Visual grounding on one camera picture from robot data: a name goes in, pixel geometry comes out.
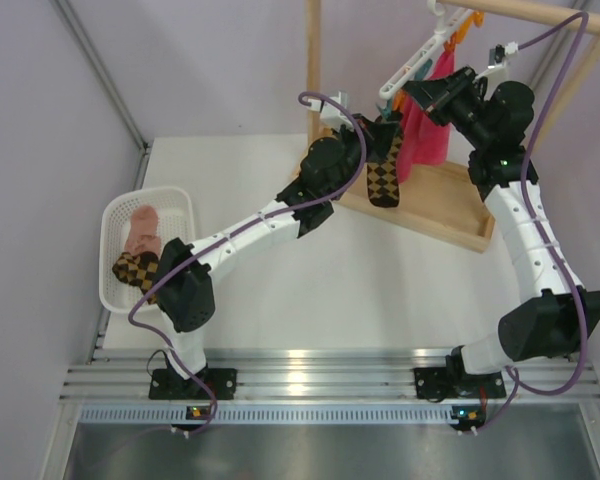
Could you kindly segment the teal clothes clip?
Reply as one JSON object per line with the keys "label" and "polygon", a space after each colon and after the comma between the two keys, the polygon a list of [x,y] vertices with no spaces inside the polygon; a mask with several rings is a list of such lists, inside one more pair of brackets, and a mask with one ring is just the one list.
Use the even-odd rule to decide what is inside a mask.
{"label": "teal clothes clip", "polygon": [[376,121],[379,123],[397,122],[402,118],[402,112],[399,107],[393,106],[392,100],[387,100],[383,104],[377,104],[378,116]]}

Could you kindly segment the orange clothes clip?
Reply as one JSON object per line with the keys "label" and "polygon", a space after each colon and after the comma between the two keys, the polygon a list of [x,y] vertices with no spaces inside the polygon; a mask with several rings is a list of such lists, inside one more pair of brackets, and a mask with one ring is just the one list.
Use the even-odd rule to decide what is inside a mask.
{"label": "orange clothes clip", "polygon": [[407,99],[408,95],[406,93],[403,91],[398,92],[393,99],[392,110],[402,112]]}

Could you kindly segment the magenta pink cloth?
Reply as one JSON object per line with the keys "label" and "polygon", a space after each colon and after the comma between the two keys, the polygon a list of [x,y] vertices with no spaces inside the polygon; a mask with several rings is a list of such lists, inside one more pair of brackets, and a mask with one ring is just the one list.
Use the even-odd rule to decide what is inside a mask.
{"label": "magenta pink cloth", "polygon": [[408,96],[401,120],[403,143],[396,160],[398,183],[404,183],[414,165],[439,166],[447,159],[451,126],[434,124]]}

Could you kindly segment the white plastic clip hanger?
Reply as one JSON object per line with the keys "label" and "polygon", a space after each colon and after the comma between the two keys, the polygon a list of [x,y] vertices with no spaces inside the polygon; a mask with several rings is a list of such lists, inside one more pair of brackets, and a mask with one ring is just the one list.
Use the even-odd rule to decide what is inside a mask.
{"label": "white plastic clip hanger", "polygon": [[428,60],[432,60],[445,46],[452,48],[461,43],[472,25],[481,26],[484,21],[483,12],[470,8],[460,7],[448,15],[442,1],[429,0],[426,7],[436,18],[433,34],[380,87],[378,96],[381,100],[392,99],[408,81],[415,79]]}

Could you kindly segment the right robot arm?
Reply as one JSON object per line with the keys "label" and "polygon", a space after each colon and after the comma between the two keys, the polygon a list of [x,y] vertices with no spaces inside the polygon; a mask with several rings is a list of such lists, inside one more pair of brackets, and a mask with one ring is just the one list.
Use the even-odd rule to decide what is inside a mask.
{"label": "right robot arm", "polygon": [[446,358],[446,382],[470,396],[483,378],[538,357],[587,353],[600,320],[600,292],[580,282],[545,216],[539,178],[522,142],[534,118],[532,90],[505,81],[492,94],[470,67],[404,90],[438,126],[453,125],[471,144],[468,172],[499,225],[515,270],[520,304],[487,337],[458,346]]}

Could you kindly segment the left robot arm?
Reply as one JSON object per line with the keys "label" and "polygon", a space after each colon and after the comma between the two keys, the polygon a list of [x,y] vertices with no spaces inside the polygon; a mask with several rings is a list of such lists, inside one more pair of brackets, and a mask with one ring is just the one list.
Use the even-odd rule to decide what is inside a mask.
{"label": "left robot arm", "polygon": [[165,245],[155,297],[167,326],[171,384],[181,395],[194,397],[205,388],[203,328],[216,310],[215,286],[241,261],[321,226],[342,188],[365,165],[376,168],[379,186],[388,186],[383,176],[402,140],[401,117],[356,120],[359,132],[341,128],[314,141],[294,180],[256,214],[194,243],[175,238]]}

